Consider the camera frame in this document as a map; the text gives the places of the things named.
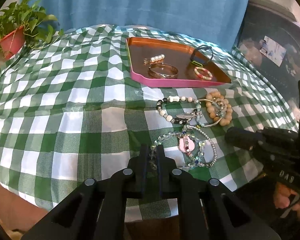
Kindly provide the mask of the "right hand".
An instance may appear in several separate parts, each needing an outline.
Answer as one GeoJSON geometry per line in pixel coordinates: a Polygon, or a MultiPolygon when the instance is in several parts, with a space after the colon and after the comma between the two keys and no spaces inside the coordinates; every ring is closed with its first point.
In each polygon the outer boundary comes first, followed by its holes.
{"type": "MultiPolygon", "coordinates": [[[[277,182],[273,195],[274,205],[277,209],[285,209],[289,207],[292,197],[297,195],[298,194],[293,189],[277,182]]],[[[300,220],[300,200],[292,206],[292,210],[296,211],[298,219],[300,220]]]]}

